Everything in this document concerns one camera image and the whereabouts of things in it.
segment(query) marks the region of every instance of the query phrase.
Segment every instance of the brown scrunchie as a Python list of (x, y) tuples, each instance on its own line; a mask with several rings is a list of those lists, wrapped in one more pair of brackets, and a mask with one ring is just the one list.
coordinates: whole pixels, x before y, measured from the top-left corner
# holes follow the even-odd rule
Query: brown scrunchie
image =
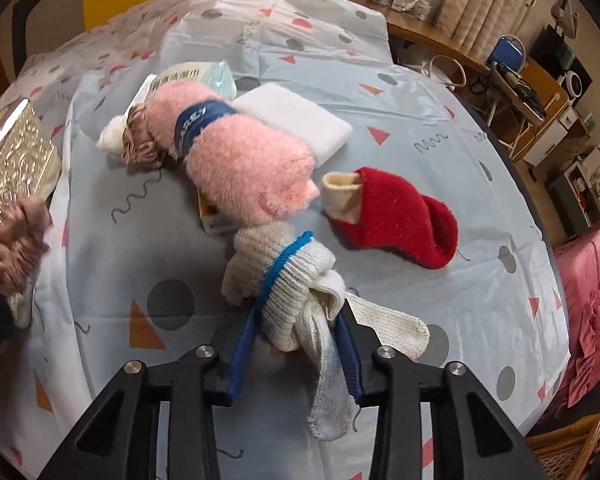
[(27, 278), (48, 250), (43, 242), (51, 216), (39, 198), (18, 200), (0, 224), (0, 293), (23, 293)]
[(164, 163), (165, 152), (156, 144), (146, 124), (143, 104), (134, 105), (129, 110), (126, 128), (122, 134), (124, 152), (122, 160), (125, 164), (140, 163), (152, 170), (157, 170)]

